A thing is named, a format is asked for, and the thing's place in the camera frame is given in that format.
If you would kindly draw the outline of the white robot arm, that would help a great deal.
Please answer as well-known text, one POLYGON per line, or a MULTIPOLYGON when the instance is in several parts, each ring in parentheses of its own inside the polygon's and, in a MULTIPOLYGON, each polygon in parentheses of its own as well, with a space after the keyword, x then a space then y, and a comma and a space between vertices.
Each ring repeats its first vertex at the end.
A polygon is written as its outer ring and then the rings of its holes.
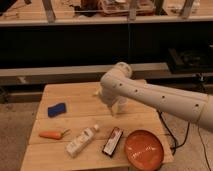
POLYGON ((141 83, 131 76, 130 65, 118 62, 101 77, 98 95, 107 107, 126 97, 213 132, 213 95, 141 83))

